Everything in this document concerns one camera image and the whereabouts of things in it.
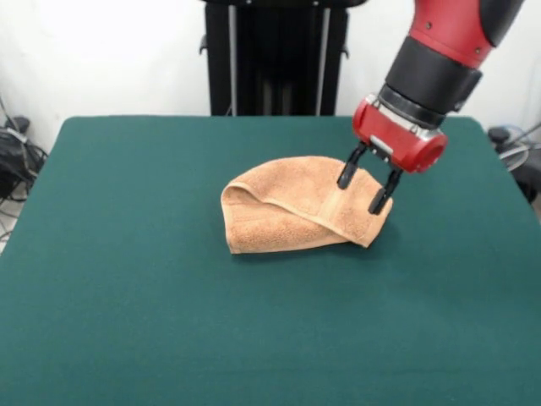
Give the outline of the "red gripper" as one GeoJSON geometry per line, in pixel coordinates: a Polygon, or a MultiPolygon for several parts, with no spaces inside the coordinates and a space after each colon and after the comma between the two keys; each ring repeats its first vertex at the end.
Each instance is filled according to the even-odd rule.
{"type": "Polygon", "coordinates": [[[423,173],[441,157],[448,145],[447,136],[439,129],[426,129],[415,124],[376,100],[364,100],[352,117],[352,128],[360,141],[352,151],[337,180],[340,189],[347,189],[358,161],[367,146],[383,154],[384,159],[400,169],[392,169],[369,205],[370,214],[380,214],[400,183],[403,171],[423,173]]]}

